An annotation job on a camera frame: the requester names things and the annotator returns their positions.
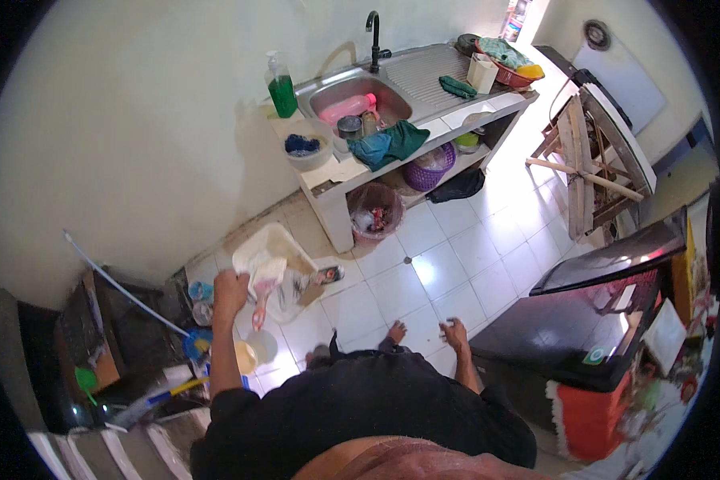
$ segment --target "black faucet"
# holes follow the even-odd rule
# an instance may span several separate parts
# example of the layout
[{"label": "black faucet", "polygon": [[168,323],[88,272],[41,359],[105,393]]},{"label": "black faucet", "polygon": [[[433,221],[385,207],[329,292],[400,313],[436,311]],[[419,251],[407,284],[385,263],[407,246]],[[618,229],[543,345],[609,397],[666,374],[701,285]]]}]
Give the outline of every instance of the black faucet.
[{"label": "black faucet", "polygon": [[378,73],[378,59],[390,58],[392,51],[390,50],[379,50],[378,48],[378,12],[372,10],[368,14],[368,20],[365,21],[365,31],[373,31],[373,46],[371,47],[371,73]]}]

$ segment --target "white wall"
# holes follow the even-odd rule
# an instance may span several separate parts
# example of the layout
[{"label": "white wall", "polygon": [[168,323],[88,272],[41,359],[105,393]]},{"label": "white wall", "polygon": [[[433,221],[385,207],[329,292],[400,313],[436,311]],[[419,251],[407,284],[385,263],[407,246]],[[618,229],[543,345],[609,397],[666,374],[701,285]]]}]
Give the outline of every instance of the white wall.
[{"label": "white wall", "polygon": [[533,44],[548,44],[572,61],[584,40],[581,27],[591,18],[608,25],[666,99],[637,135],[651,163],[669,152],[700,114],[712,131],[709,109],[684,54],[646,0],[550,0]]},{"label": "white wall", "polygon": [[496,35],[506,0],[59,0],[0,98],[0,284],[61,308],[94,260],[161,283],[298,188],[256,110],[264,52],[296,82],[370,55]]}]

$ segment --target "person's bare foot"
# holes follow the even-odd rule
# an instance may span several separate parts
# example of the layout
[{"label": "person's bare foot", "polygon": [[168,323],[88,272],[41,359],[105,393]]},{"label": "person's bare foot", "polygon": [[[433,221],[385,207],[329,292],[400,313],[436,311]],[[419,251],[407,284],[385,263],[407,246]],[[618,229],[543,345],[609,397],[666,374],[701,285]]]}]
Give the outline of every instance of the person's bare foot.
[{"label": "person's bare foot", "polygon": [[395,344],[399,344],[403,340],[403,337],[405,336],[405,333],[407,331],[408,328],[403,322],[401,322],[400,320],[395,320],[392,328],[389,329],[389,332],[387,332],[387,336],[391,338]]}]

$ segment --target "dish rag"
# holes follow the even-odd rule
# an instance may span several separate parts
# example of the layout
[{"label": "dish rag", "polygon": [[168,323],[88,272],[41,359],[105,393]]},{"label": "dish rag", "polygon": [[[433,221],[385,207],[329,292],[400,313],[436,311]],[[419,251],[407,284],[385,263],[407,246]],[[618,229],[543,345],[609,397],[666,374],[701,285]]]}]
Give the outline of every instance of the dish rag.
[{"label": "dish rag", "polygon": [[478,48],[486,55],[493,57],[496,62],[512,70],[517,70],[523,65],[533,64],[528,57],[512,48],[503,38],[483,37],[478,40]]},{"label": "dish rag", "polygon": [[449,92],[450,94],[454,94],[457,97],[472,98],[478,94],[477,90],[453,77],[445,75],[440,77],[438,80],[440,81],[440,86],[443,90]]},{"label": "dish rag", "polygon": [[347,140],[347,146],[361,162],[375,172],[394,160],[405,160],[418,150],[429,130],[416,128],[406,120],[361,140]]}]

